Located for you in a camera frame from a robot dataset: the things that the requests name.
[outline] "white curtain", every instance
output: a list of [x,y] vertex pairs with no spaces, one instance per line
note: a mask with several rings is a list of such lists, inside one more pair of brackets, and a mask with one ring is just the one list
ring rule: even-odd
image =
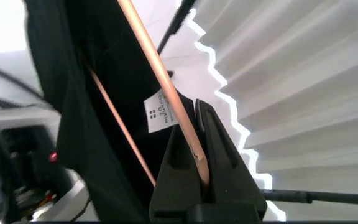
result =
[[[358,1],[200,0],[192,13],[256,171],[274,189],[358,194]],[[287,220],[358,220],[358,205],[275,204]]]

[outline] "clothing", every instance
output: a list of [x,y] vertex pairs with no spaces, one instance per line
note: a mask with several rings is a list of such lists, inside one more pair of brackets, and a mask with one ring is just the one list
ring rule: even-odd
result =
[[[26,0],[44,98],[61,115],[58,160],[86,182],[101,221],[146,222],[153,186],[78,55],[84,53],[155,178],[171,128],[148,133],[158,81],[117,1]],[[180,98],[194,124],[193,101]]]

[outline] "white label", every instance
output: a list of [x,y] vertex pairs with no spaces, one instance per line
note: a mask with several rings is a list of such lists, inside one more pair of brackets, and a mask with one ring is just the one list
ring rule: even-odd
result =
[[160,131],[178,123],[177,117],[162,90],[144,101],[149,133]]

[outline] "black garment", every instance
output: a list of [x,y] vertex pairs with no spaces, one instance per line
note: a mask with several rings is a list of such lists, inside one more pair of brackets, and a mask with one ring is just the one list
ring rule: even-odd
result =
[[[81,61],[98,74],[155,178],[171,128],[149,134],[144,100],[160,86],[114,0],[26,0],[27,33],[47,100],[62,114],[59,161],[86,182],[101,221],[147,221],[153,187]],[[193,102],[181,96],[191,120]]]

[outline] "red light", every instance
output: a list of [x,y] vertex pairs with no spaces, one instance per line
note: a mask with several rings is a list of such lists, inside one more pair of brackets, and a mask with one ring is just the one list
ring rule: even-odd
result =
[[49,155],[49,162],[56,162],[56,160],[57,160],[56,152],[54,152],[51,155]]

